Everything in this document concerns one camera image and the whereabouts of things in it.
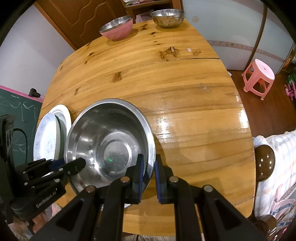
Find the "metal screw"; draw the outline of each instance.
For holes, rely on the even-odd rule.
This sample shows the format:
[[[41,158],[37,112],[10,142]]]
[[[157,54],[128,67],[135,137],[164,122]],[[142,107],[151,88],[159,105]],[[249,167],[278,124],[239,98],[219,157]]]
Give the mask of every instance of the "metal screw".
[[[204,190],[205,190],[206,192],[211,192],[211,191],[213,191],[213,187],[210,186],[210,185],[205,185],[205,186],[204,186]]]
[[[96,187],[93,186],[93,185],[87,186],[87,187],[85,188],[85,190],[86,190],[88,193],[93,192],[95,189],[96,189]]]
[[[122,181],[123,183],[128,183],[129,180],[130,180],[129,177],[127,177],[127,176],[124,176],[120,179],[120,181]]]
[[[169,178],[169,180],[170,180],[170,182],[172,182],[172,183],[176,183],[177,181],[179,181],[179,178],[177,178],[177,177],[175,177],[175,176],[171,176],[171,177]]]

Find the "stainless steel bowl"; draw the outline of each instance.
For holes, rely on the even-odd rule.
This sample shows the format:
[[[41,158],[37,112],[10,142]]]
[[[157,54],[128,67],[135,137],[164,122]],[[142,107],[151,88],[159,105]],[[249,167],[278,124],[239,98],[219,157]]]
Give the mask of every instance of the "stainless steel bowl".
[[[65,160],[86,160],[85,168],[70,183],[78,193],[88,185],[102,187],[124,176],[144,155],[143,191],[154,168],[155,143],[149,123],[132,104],[104,99],[87,107],[74,121],[67,136]]]
[[[104,32],[110,31],[111,29],[118,28],[119,26],[127,23],[131,19],[132,19],[132,16],[130,15],[126,15],[124,17],[114,19],[111,22],[105,24],[103,27],[101,27],[99,32],[104,33]]]
[[[184,11],[178,9],[162,9],[150,13],[153,21],[162,28],[174,28],[184,20]]]

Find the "wooden floor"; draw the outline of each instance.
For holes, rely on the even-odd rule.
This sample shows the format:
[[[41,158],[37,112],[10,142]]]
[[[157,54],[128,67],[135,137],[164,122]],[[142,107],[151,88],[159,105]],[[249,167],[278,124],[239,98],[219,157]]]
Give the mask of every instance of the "wooden floor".
[[[296,129],[296,108],[285,93],[287,74],[278,74],[264,100],[244,92],[242,71],[229,71],[245,107],[252,136],[268,137]]]

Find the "wooden table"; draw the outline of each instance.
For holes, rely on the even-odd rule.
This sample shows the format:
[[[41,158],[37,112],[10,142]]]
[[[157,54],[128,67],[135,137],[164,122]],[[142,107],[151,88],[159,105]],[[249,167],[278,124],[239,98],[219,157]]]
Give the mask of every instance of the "wooden table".
[[[252,212],[255,159],[237,89],[208,42],[186,20],[176,29],[133,25],[120,41],[100,37],[67,57],[45,96],[39,120],[58,104],[74,120],[90,104],[121,98],[148,119],[157,153],[174,175],[214,186],[245,217]],[[58,201],[75,196],[70,186]],[[123,231],[174,235],[173,205],[160,205],[155,180],[140,205],[125,210]]]

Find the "pink plastic stool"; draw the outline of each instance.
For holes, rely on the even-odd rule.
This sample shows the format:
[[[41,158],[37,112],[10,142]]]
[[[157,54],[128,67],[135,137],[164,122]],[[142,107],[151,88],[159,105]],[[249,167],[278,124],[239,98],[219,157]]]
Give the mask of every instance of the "pink plastic stool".
[[[246,79],[246,74],[251,74],[249,80]],[[272,69],[259,59],[255,59],[252,63],[250,63],[245,72],[242,74],[242,77],[244,79],[244,91],[252,91],[254,94],[261,96],[261,100],[264,99],[274,82],[274,73]],[[257,82],[263,86],[264,93],[260,93],[253,88]]]

